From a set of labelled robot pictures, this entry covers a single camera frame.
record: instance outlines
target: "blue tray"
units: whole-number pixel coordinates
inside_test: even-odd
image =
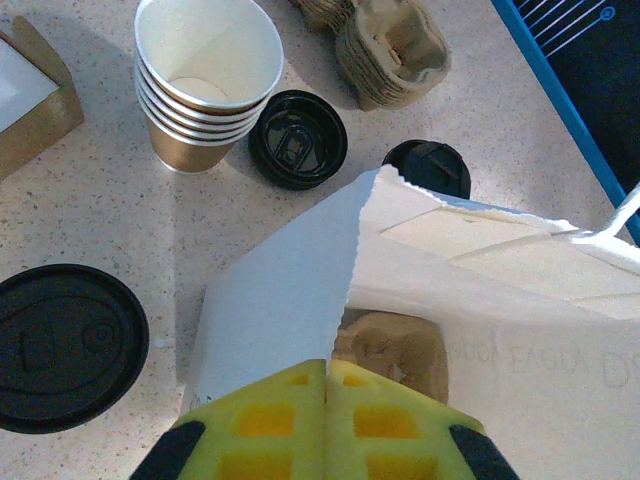
[[[630,163],[640,161],[640,156],[635,156],[640,136],[640,103],[637,102],[640,2],[492,2],[596,178],[617,207],[626,197],[619,179],[626,182],[629,191],[640,174],[640,165]],[[585,85],[589,82],[595,87],[589,85],[587,88]],[[598,125],[594,129],[596,116],[600,123],[604,118],[609,130],[597,131]],[[621,139],[631,145],[623,149],[622,155]],[[633,169],[631,174],[627,174],[625,168]],[[627,227],[636,244],[640,245],[640,217],[634,215]]]

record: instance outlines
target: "paper cup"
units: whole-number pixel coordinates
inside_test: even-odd
[[[255,122],[257,122],[257,120],[258,120],[256,118],[255,121],[253,121],[252,123],[248,123],[247,125],[244,125],[241,128],[235,128],[233,130],[228,130],[228,131],[223,131],[223,132],[203,132],[203,131],[200,131],[200,130],[194,130],[194,129],[185,127],[184,125],[181,125],[181,124],[171,120],[167,115],[162,113],[162,111],[159,108],[157,108],[144,95],[144,92],[141,90],[141,87],[137,82],[134,83],[134,84],[135,84],[136,93],[138,94],[139,100],[141,100],[145,104],[145,106],[151,111],[151,113],[153,113],[153,115],[158,120],[160,120],[162,123],[165,124],[165,126],[170,128],[174,132],[179,133],[181,135],[184,135],[186,137],[190,137],[190,138],[196,139],[196,140],[220,141],[220,140],[225,140],[225,139],[227,139],[229,137],[233,137],[235,135],[247,134],[247,133],[249,133],[249,130],[251,130],[253,128],[253,126],[255,125]]]
[[[175,172],[206,172],[218,164],[236,142],[245,135],[236,135],[219,142],[205,142],[188,138],[172,131],[158,120],[147,108],[140,95],[138,95],[138,102],[146,115],[154,152],[167,168]]]
[[[258,110],[250,117],[247,117],[244,120],[240,120],[235,123],[212,124],[198,122],[197,120],[192,120],[180,115],[178,112],[172,110],[165,103],[163,103],[162,100],[160,100],[160,98],[155,93],[153,93],[147,82],[142,78],[142,74],[140,73],[138,68],[134,69],[134,84],[136,85],[136,88],[140,90],[140,94],[147,100],[149,100],[154,107],[160,110],[163,115],[179,123],[183,127],[190,128],[191,130],[197,130],[201,132],[232,132],[234,130],[239,130],[243,127],[246,127],[247,125],[255,124],[261,113],[261,110]]]
[[[251,108],[282,72],[278,31],[252,0],[142,0],[134,28],[158,86],[205,113]]]
[[[263,100],[259,103],[251,107],[250,109],[235,114],[220,114],[220,115],[212,115],[200,112],[198,110],[194,110],[186,105],[181,104],[180,102],[174,100],[172,97],[167,95],[167,93],[162,90],[153,80],[151,74],[144,66],[142,61],[139,59],[138,55],[136,55],[135,59],[135,67],[134,70],[137,70],[142,78],[145,81],[145,84],[149,87],[149,89],[164,103],[167,107],[171,108],[175,112],[187,117],[188,119],[195,120],[202,123],[210,123],[212,125],[223,125],[228,123],[235,123],[242,120],[246,120],[256,113],[262,112],[264,107],[266,107],[269,102],[269,98],[271,97],[271,93],[267,95]]]

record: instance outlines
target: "blue edge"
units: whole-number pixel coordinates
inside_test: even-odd
[[[531,36],[529,29],[520,15],[518,15],[515,5],[511,0],[491,1],[502,17],[502,21],[509,29],[511,36],[518,44],[518,47],[520,47],[522,54],[529,62],[536,77],[538,77],[538,81],[547,92],[551,103],[553,103],[560,118],[562,118],[562,121],[573,136],[582,155],[587,160],[587,163],[589,163],[591,170],[593,170],[596,178],[600,181],[609,200],[611,200],[611,203],[617,208],[626,198],[625,191],[618,183],[611,167],[609,167],[604,155],[602,155],[598,145],[596,145],[595,140],[589,133],[587,126],[582,121],[580,114],[569,99],[567,92],[565,92],[558,77],[556,77],[556,74],[543,56],[542,51],[540,51],[540,48]],[[627,222],[627,228],[636,245],[640,245],[640,218],[638,215],[631,217]]]

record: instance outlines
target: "white cord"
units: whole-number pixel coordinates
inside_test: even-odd
[[[636,185],[636,188],[631,190],[631,193],[627,195],[627,198],[616,208],[615,213],[605,224],[604,228],[598,235],[607,235],[615,237],[624,224],[627,223],[634,213],[640,209],[640,183]]]

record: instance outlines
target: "coffee cup lid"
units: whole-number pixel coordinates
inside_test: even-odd
[[[0,283],[0,428],[52,433],[85,423],[133,385],[147,319],[115,277],[48,265]]]
[[[302,90],[274,95],[249,133],[260,172],[288,190],[307,190],[334,175],[347,155],[347,132],[336,111]]]
[[[466,200],[471,196],[469,169],[447,144],[407,140],[393,148],[382,164],[396,167],[412,185]]]

